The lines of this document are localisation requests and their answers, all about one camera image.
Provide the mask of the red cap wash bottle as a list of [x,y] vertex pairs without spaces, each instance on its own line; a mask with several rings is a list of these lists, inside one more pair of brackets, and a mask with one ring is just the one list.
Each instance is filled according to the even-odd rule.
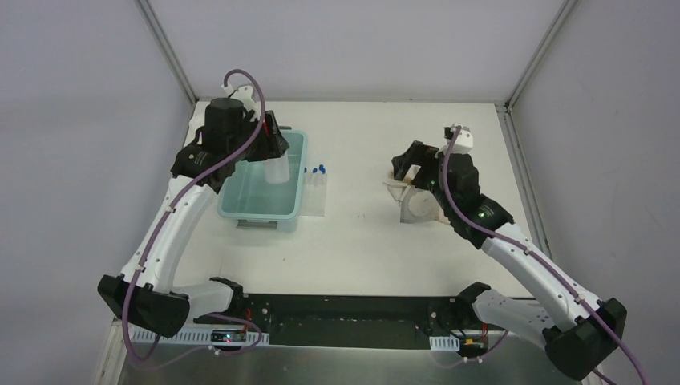
[[288,152],[278,158],[268,159],[265,164],[265,181],[270,184],[283,184],[290,179]]

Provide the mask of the teal storage bin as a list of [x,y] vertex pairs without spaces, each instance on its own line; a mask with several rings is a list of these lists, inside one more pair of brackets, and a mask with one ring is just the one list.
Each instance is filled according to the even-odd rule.
[[308,137],[303,131],[284,130],[289,179],[280,184],[267,181],[266,162],[240,162],[220,190],[217,213],[238,227],[274,229],[292,233],[298,226]]

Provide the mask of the tan test tube brush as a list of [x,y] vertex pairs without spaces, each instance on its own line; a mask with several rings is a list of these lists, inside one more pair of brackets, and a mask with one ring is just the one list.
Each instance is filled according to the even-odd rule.
[[390,178],[397,182],[404,182],[404,176],[402,176],[399,171],[391,170]]

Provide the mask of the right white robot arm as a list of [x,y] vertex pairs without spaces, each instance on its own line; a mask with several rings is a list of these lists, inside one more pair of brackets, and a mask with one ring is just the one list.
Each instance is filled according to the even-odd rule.
[[455,318],[463,327],[492,324],[544,350],[563,375],[581,381],[618,348],[626,308],[601,300],[550,261],[522,233],[512,215],[481,192],[479,172],[468,154],[445,156],[438,148],[413,142],[391,160],[393,177],[406,178],[432,193],[454,231],[500,263],[535,298],[535,306],[475,282],[455,296]]

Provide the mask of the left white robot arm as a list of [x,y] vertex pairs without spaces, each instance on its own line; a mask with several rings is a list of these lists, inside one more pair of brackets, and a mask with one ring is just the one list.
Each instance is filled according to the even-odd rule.
[[241,285],[213,277],[174,286],[174,277],[193,230],[237,163],[278,160],[288,149],[272,110],[259,112],[229,97],[211,100],[193,140],[176,154],[164,203],[143,243],[118,275],[99,281],[97,291],[114,315],[165,338],[212,313],[225,324],[239,322]]

